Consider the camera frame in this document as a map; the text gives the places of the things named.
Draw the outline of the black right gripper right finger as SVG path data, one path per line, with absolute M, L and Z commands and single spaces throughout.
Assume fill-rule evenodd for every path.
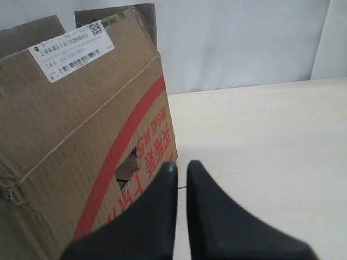
M 186 196 L 192 259 L 318 259 L 309 244 L 231 199 L 198 160 L 188 164 Z

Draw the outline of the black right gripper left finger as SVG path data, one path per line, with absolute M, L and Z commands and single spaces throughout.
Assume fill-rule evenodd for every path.
M 164 162 L 144 193 L 119 217 L 80 238 L 61 259 L 172 259 L 178 171 Z

